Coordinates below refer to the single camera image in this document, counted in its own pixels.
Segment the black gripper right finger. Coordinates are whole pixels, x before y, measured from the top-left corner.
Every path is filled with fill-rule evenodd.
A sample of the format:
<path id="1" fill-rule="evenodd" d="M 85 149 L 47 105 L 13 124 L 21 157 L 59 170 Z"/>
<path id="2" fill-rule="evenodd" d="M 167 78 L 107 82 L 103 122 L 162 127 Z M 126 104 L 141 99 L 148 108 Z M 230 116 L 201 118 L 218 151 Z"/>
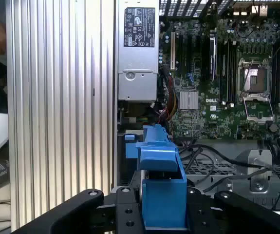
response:
<path id="1" fill-rule="evenodd" d="M 230 191 L 188 187 L 186 214 L 190 234 L 280 234 L 280 214 Z"/>

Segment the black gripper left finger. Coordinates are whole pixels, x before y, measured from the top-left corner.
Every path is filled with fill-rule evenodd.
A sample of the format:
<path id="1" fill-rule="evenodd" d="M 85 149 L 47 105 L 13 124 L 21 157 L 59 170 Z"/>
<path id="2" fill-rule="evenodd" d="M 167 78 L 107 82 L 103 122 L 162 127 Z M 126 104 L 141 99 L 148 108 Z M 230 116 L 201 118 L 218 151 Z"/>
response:
<path id="1" fill-rule="evenodd" d="M 87 189 L 14 231 L 16 234 L 143 234 L 134 189 Z"/>

